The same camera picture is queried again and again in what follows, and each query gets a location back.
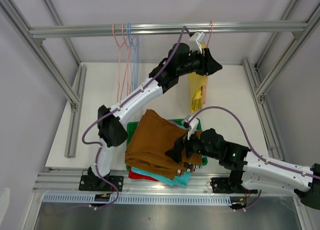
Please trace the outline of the brown trousers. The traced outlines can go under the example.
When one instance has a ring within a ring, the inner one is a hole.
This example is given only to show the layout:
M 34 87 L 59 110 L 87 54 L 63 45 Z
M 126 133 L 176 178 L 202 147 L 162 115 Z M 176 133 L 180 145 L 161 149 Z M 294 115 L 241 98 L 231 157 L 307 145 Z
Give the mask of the brown trousers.
M 188 130 L 183 129 L 148 109 L 127 146 L 125 164 L 153 174 L 162 175 L 169 179 L 181 176 L 186 171 L 193 172 L 188 164 L 202 165 L 202 155 L 194 153 L 186 157 L 186 150 L 181 153 L 181 163 L 176 163 L 165 152 L 174 147 L 175 141 L 186 135 Z

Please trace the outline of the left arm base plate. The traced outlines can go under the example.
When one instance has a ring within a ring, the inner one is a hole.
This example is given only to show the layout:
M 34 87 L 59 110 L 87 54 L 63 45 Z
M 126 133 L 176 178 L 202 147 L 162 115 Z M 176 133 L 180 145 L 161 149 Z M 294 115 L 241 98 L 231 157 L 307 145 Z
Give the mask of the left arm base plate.
M 108 176 L 107 180 L 113 184 L 119 192 L 122 191 L 123 188 L 123 176 Z M 106 183 L 102 179 L 97 176 L 89 176 L 82 175 L 80 178 L 80 183 L 78 187 L 79 191 L 87 191 L 87 192 L 115 192 L 115 188 L 110 184 Z

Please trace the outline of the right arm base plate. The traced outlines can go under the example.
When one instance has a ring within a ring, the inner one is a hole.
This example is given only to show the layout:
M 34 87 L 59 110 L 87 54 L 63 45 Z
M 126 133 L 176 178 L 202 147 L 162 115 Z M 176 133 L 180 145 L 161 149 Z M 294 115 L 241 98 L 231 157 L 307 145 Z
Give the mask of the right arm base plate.
M 233 181 L 225 177 L 211 178 L 210 186 L 212 192 L 216 194 L 244 194 L 248 193 L 257 194 L 259 191 L 255 189 L 246 189 L 240 181 Z

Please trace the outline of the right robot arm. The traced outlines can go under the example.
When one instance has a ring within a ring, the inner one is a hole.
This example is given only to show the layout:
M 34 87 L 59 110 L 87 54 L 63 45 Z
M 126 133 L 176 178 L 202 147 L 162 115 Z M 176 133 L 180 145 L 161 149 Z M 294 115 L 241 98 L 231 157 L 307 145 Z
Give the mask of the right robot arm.
M 312 209 L 320 208 L 320 166 L 292 165 L 265 157 L 246 146 L 228 142 L 211 128 L 185 134 L 165 153 L 176 163 L 196 154 L 218 160 L 230 171 L 227 178 L 212 178 L 211 187 L 218 194 L 266 192 L 290 195 Z

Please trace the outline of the pink hanger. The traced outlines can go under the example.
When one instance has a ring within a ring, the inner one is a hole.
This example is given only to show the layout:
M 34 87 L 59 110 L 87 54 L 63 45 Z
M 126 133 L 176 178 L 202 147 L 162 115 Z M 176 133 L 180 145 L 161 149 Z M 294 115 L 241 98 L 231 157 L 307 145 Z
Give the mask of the pink hanger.
M 115 23 L 112 24 L 112 34 L 113 34 L 113 38 L 115 40 L 115 43 L 118 47 L 118 70 L 117 70 L 117 96 L 116 99 L 117 101 L 120 101 L 120 88 L 121 88 L 121 82 L 120 82 L 120 78 L 121 78 L 121 57 L 122 57 L 122 47 L 124 46 L 124 44 L 126 43 L 126 40 L 124 40 L 122 43 L 119 43 L 117 37 L 116 37 L 116 29 L 115 29 Z
M 131 45 L 130 45 L 130 40 L 129 36 L 125 35 L 125 25 L 124 23 L 122 24 L 121 27 L 121 32 L 122 32 L 122 37 L 123 37 L 123 44 L 125 45 L 126 49 L 126 66 L 125 66 L 125 72 L 124 72 L 124 77 L 123 77 L 123 82 L 122 82 L 122 89 L 121 89 L 121 94 L 122 96 L 124 88 L 125 88 L 125 83 L 126 83 L 126 94 L 129 94 L 129 62 L 130 62 L 130 54 L 131 54 Z
M 206 47 L 206 48 L 208 48 L 208 46 L 209 46 L 212 32 L 213 32 L 213 22 L 210 21 L 210 33 L 209 33 L 209 37 L 208 37 L 207 43 L 204 45 L 204 47 Z M 202 99 L 203 99 L 202 102 L 203 102 L 203 105 L 205 105 L 205 103 L 206 103 L 208 79 L 209 79 L 208 76 L 206 76 L 204 85 L 202 87 Z

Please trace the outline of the yellow trousers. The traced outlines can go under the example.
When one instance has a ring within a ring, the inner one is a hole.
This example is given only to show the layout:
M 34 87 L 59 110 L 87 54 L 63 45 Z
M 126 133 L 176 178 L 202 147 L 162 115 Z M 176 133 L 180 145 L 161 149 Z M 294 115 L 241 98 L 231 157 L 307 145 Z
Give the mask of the yellow trousers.
M 197 75 L 196 73 L 188 74 L 189 83 L 189 110 L 191 113 L 195 113 L 203 108 L 203 94 L 202 88 L 205 83 L 205 77 Z

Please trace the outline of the red trousers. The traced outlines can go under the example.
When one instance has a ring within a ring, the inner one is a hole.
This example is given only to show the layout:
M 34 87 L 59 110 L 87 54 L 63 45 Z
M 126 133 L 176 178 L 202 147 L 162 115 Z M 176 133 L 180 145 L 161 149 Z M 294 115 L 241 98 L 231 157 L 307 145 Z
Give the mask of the red trousers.
M 141 174 L 135 173 L 135 172 L 132 171 L 132 169 L 129 169 L 128 177 L 130 179 L 134 179 L 134 180 L 149 180 L 149 181 L 157 182 L 156 179 L 154 179 L 154 178 L 152 178 L 150 176 L 145 176 L 145 175 L 141 175 Z

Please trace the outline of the blue hanger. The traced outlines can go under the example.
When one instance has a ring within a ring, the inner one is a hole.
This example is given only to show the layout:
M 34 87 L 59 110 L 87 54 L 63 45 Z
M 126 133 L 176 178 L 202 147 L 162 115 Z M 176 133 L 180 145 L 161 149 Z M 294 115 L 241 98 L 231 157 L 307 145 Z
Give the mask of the blue hanger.
M 139 77 L 140 40 L 139 40 L 139 36 L 134 35 L 134 37 L 136 40 L 136 54 L 135 54 L 135 89 L 136 89 L 138 87 L 138 77 Z
M 136 39 L 131 33 L 131 23 L 126 25 L 126 32 L 129 40 L 129 67 L 130 67 L 130 91 L 134 91 L 136 87 Z

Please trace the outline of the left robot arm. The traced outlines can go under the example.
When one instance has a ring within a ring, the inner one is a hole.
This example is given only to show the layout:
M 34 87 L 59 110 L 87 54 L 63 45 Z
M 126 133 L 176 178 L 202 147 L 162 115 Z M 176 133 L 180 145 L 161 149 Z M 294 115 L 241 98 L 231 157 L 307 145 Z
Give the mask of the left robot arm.
M 91 127 L 98 127 L 99 140 L 95 144 L 99 149 L 94 163 L 87 170 L 90 185 L 101 191 L 110 184 L 111 161 L 117 146 L 128 138 L 124 126 L 133 114 L 178 84 L 181 76 L 190 73 L 210 76 L 222 68 L 209 48 L 190 50 L 187 44 L 176 43 L 136 90 L 112 107 L 102 105 L 98 109 L 97 121 L 91 124 Z

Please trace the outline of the teal trousers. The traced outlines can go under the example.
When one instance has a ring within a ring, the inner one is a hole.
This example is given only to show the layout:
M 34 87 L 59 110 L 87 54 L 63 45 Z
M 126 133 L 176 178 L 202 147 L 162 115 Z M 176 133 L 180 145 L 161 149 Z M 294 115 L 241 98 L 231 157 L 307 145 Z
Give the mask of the teal trousers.
M 140 170 L 137 168 L 130 167 L 129 169 L 132 169 L 132 171 L 135 173 L 145 175 L 145 176 L 150 176 L 150 177 L 156 179 L 158 182 L 162 182 L 162 183 L 169 185 L 171 187 L 173 187 L 174 185 L 178 185 L 180 187 L 186 187 L 191 176 L 192 176 L 191 172 L 185 172 L 181 176 L 175 176 L 174 179 L 171 180 L 165 176 L 153 174 L 153 173 L 150 173 L 150 172 L 147 172 L 144 170 Z

